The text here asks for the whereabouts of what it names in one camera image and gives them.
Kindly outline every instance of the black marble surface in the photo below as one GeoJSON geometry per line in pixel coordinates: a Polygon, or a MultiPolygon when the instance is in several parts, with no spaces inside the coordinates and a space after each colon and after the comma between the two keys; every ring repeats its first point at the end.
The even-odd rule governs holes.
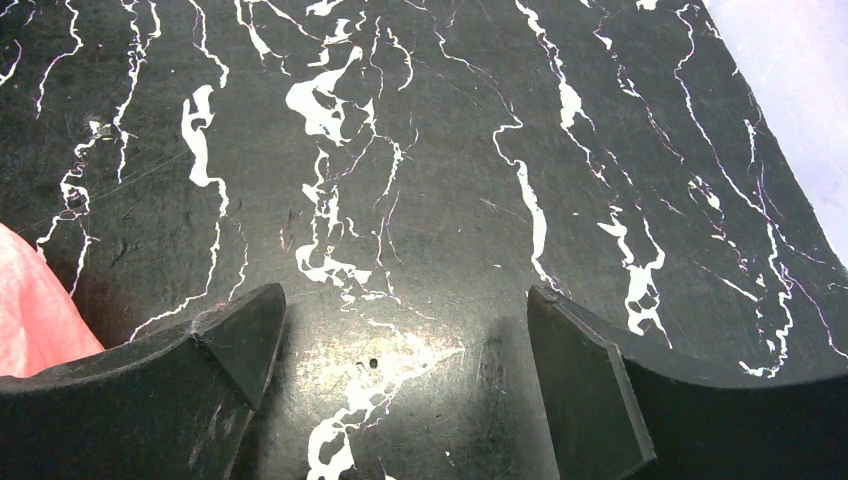
{"type": "Polygon", "coordinates": [[[0,221],[98,338],[287,291],[237,478],[552,478],[533,283],[740,374],[848,365],[698,1],[3,5],[0,221]]]}

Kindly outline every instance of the black surface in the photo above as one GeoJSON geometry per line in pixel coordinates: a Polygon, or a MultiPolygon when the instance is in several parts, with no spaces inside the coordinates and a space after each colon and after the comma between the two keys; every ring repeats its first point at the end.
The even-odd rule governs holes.
{"type": "MultiPolygon", "coordinates": [[[[405,423],[366,408],[382,420],[351,451],[390,476],[555,477],[538,386],[521,380],[539,282],[657,348],[776,379],[845,371],[844,268],[700,2],[344,0],[325,16],[310,3],[159,2],[154,17],[148,2],[23,1],[0,18],[3,75],[22,52],[0,86],[0,221],[42,246],[101,341],[286,286],[292,356],[246,478],[305,477],[316,427],[372,388],[393,411],[452,399],[429,435],[398,426],[384,443],[370,435],[405,423]],[[348,41],[328,42],[340,19],[348,41]],[[339,145],[286,99],[355,47],[362,60],[314,94],[345,102],[339,145]],[[566,129],[562,84],[585,115],[566,129]],[[210,115],[194,115],[206,93],[210,115]],[[198,132],[222,182],[191,175],[198,132]],[[329,277],[297,258],[313,244],[308,265],[340,262],[329,277]],[[430,375],[495,331],[524,356],[503,373],[515,388],[471,388],[497,367],[486,356],[430,375]],[[414,382],[427,387],[406,394],[414,382]],[[453,438],[479,457],[447,457],[453,438]]],[[[362,433],[335,431],[325,452],[362,433]]]]}
{"type": "Polygon", "coordinates": [[[228,477],[284,313],[282,288],[269,285],[223,312],[31,378],[0,378],[0,478],[228,477]],[[215,341],[257,361],[221,362],[215,341]]]}
{"type": "Polygon", "coordinates": [[[657,349],[557,297],[531,290],[528,322],[562,478],[848,475],[848,375],[797,383],[743,375],[657,349]],[[545,337],[554,332],[561,345],[584,347],[557,352],[545,337]],[[607,368],[610,360],[621,368],[607,368]],[[565,373],[548,373],[557,367],[565,373]],[[605,388],[616,381],[618,388],[605,388]],[[624,397],[626,408],[592,409],[586,392],[599,406],[624,397]],[[622,413],[629,424],[610,422],[622,413]],[[620,444],[634,436],[656,456],[643,450],[637,459],[638,446],[620,444]]]}

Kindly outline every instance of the pink cloth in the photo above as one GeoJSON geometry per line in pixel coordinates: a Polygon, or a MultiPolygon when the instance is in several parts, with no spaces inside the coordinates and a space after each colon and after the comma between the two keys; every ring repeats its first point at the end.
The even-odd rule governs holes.
{"type": "Polygon", "coordinates": [[[47,264],[0,224],[0,375],[29,377],[102,351],[47,264]]]}

